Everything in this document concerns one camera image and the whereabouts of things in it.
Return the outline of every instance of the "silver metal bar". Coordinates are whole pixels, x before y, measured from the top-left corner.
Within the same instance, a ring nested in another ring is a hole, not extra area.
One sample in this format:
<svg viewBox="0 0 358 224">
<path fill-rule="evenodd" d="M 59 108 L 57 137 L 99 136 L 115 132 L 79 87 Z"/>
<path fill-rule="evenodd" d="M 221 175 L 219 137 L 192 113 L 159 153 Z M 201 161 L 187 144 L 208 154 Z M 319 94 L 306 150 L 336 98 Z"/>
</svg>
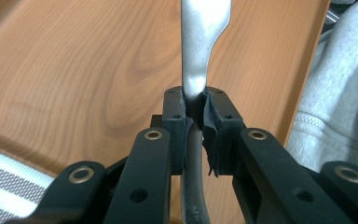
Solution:
<svg viewBox="0 0 358 224">
<path fill-rule="evenodd" d="M 231 0 L 182 0 L 182 86 L 190 116 L 202 119 L 212 48 L 226 29 Z"/>
<path fill-rule="evenodd" d="M 211 223 L 202 188 L 202 131 L 193 123 L 188 131 L 186 169 L 181 176 L 184 223 Z"/>
<path fill-rule="evenodd" d="M 329 8 L 326 15 L 327 23 L 336 23 L 338 20 L 339 20 L 339 15 L 335 11 Z"/>
<path fill-rule="evenodd" d="M 226 29 L 231 0 L 182 0 L 182 86 L 188 115 L 186 169 L 181 178 L 185 223 L 210 223 L 202 188 L 202 92 L 212 48 Z"/>
</svg>

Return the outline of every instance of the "wood grain surface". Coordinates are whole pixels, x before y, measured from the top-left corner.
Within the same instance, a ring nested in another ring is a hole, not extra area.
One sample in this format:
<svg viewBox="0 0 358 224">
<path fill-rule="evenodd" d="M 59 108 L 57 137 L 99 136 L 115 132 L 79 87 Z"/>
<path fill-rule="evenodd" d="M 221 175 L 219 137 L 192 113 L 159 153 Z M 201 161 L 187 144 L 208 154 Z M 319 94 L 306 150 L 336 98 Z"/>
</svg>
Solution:
<svg viewBox="0 0 358 224">
<path fill-rule="evenodd" d="M 208 85 L 282 143 L 328 3 L 233 0 L 213 49 Z M 180 36 L 178 0 L 0 1 L 0 151 L 51 175 L 127 156 L 163 92 L 181 85 Z M 206 175 L 204 190 L 212 223 L 244 222 L 231 178 Z"/>
</svg>

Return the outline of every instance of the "metal grommet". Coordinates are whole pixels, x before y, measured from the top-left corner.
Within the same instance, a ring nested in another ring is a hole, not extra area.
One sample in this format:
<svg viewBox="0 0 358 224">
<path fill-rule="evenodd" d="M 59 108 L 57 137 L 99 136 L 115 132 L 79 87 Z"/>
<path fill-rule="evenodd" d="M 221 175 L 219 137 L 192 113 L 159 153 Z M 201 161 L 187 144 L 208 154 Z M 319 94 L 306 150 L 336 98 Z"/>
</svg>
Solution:
<svg viewBox="0 0 358 224">
<path fill-rule="evenodd" d="M 81 184 L 90 180 L 94 176 L 94 170 L 88 166 L 82 166 L 69 174 L 69 182 L 73 184 Z"/>
<path fill-rule="evenodd" d="M 250 131 L 249 136 L 251 136 L 251 138 L 254 138 L 255 140 L 264 140 L 267 138 L 267 135 L 260 131 Z"/>
<path fill-rule="evenodd" d="M 145 138 L 149 139 L 149 140 L 157 140 L 160 137 L 162 137 L 162 133 L 159 131 L 149 131 L 147 133 L 145 133 Z"/>
<path fill-rule="evenodd" d="M 352 168 L 348 166 L 337 166 L 336 169 L 334 169 L 336 174 L 352 183 L 358 184 L 358 172 L 353 170 Z"/>
</svg>

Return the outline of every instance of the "gray fabric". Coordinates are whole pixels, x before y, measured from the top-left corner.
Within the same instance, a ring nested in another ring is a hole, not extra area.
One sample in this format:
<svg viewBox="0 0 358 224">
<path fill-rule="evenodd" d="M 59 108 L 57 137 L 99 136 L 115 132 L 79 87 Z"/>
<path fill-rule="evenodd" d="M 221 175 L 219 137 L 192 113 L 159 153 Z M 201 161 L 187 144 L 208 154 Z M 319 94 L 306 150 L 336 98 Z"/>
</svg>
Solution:
<svg viewBox="0 0 358 224">
<path fill-rule="evenodd" d="M 287 149 L 314 171 L 358 164 L 358 2 L 320 39 Z"/>
</svg>

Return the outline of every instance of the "striped fabric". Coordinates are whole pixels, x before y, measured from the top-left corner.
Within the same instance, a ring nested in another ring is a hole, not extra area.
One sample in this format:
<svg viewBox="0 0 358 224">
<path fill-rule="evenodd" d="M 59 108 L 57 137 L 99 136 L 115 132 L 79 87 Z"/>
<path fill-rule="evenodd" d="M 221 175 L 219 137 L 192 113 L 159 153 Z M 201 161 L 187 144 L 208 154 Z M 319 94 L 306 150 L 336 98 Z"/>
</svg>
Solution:
<svg viewBox="0 0 358 224">
<path fill-rule="evenodd" d="M 29 216 L 52 181 L 53 177 L 0 154 L 0 223 Z"/>
</svg>

